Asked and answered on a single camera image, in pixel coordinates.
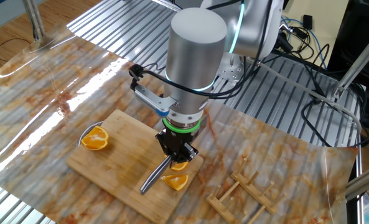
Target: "metal table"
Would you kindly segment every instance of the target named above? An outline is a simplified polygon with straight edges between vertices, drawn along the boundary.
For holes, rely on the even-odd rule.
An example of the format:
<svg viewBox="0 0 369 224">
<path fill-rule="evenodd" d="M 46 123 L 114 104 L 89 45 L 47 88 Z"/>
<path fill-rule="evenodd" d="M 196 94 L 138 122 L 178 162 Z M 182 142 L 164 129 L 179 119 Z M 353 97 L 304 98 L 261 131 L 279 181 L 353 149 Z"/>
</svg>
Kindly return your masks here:
<svg viewBox="0 0 369 224">
<path fill-rule="evenodd" d="M 104 0 L 67 27 L 76 35 L 140 65 L 156 62 L 161 67 L 166 62 L 169 24 L 174 14 L 172 9 L 151 0 Z M 302 64 L 281 57 L 268 65 L 291 80 L 313 89 L 310 76 Z M 215 92 L 234 86 L 234 83 L 222 78 L 226 74 L 218 75 Z M 318 74 L 317 81 L 326 94 L 330 94 L 337 84 L 336 80 L 322 74 Z M 307 93 L 261 69 L 245 83 L 240 94 L 222 102 L 300 139 L 322 146 L 322 142 L 301 118 L 301 109 L 309 100 Z M 360 116 L 357 96 L 353 92 L 346 91 L 338 103 Z M 356 140 L 359 141 L 351 119 L 324 104 L 306 110 L 306 115 L 333 146 L 351 146 Z M 361 154 L 357 157 L 356 168 L 357 175 L 360 175 Z M 357 223 L 363 223 L 362 199 L 357 203 Z M 54 222 L 0 188 L 0 223 Z"/>
</svg>

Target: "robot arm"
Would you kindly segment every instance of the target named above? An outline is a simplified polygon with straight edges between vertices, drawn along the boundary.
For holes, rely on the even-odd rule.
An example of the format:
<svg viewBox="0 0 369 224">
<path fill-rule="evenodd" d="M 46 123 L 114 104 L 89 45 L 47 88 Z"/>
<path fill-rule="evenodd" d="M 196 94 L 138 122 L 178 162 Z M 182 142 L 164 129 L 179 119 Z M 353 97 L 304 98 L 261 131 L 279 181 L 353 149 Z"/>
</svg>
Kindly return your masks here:
<svg viewBox="0 0 369 224">
<path fill-rule="evenodd" d="M 227 0 L 204 0 L 201 8 L 207 9 Z M 276 43 L 284 0 L 273 0 L 260 58 L 265 58 Z M 244 0 L 229 6 L 212 9 L 227 25 L 225 52 L 249 57 L 258 53 L 268 1 Z"/>
<path fill-rule="evenodd" d="M 265 25 L 271 2 L 274 3 L 269 11 L 272 13 Z M 181 10 L 170 23 L 164 77 L 145 71 L 140 65 L 130 68 L 131 88 L 137 99 L 164 117 L 165 126 L 156 138 L 167 157 L 141 187 L 141 194 L 148 191 L 172 162 L 191 161 L 198 154 L 191 143 L 200 132 L 203 109 L 212 95 L 223 53 L 267 56 L 277 39 L 282 6 L 283 0 L 247 0 L 244 4 L 230 5 L 229 9 L 215 9 L 216 12 L 202 8 Z M 166 83 L 163 98 L 137 84 L 145 73 Z"/>
</svg>

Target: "metal bracket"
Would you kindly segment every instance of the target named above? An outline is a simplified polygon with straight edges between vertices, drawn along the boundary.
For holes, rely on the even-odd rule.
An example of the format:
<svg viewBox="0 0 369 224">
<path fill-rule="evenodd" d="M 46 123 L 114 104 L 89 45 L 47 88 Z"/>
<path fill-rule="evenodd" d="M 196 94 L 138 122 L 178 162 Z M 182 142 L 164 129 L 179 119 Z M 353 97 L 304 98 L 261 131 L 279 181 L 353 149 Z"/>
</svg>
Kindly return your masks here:
<svg viewBox="0 0 369 224">
<path fill-rule="evenodd" d="M 142 85 L 136 85 L 136 87 L 134 87 L 134 94 L 138 100 L 145 103 L 150 109 L 163 118 L 169 114 L 170 107 L 177 103 L 172 97 L 159 97 Z"/>
<path fill-rule="evenodd" d="M 232 83 L 237 83 L 244 74 L 244 63 L 237 54 L 224 53 L 217 75 Z"/>
</svg>

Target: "orange slice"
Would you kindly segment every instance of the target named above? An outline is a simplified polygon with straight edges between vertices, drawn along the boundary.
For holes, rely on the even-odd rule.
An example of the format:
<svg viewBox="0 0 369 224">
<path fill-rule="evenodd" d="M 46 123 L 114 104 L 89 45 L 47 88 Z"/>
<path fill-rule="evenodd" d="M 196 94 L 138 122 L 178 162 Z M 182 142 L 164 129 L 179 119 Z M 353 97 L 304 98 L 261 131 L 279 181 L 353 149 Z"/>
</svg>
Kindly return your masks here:
<svg viewBox="0 0 369 224">
<path fill-rule="evenodd" d="M 100 127 L 95 126 L 89 134 L 87 134 L 82 140 L 82 146 L 89 150 L 100 150 L 104 149 L 108 144 L 108 135 L 107 131 Z"/>
<path fill-rule="evenodd" d="M 180 164 L 176 164 L 174 165 L 172 168 L 170 168 L 171 170 L 174 170 L 174 171 L 180 171 L 180 170 L 184 170 L 187 165 L 189 164 L 189 162 L 182 162 Z"/>
<path fill-rule="evenodd" d="M 164 177 L 164 182 L 175 190 L 183 189 L 188 181 L 188 175 L 169 175 Z"/>
</svg>

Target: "metal frame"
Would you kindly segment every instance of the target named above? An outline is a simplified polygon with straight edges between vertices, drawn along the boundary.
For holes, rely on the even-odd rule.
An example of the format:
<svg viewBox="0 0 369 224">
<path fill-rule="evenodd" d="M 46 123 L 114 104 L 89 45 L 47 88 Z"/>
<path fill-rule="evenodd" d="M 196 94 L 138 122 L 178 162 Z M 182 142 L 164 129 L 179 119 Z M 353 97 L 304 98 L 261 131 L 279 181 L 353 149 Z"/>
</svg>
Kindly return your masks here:
<svg viewBox="0 0 369 224">
<path fill-rule="evenodd" d="M 42 19 L 40 18 L 39 10 L 35 0 L 22 0 L 25 10 L 27 11 L 29 22 L 32 25 L 34 31 L 34 39 L 39 40 L 45 35 L 45 29 L 43 27 Z"/>
</svg>

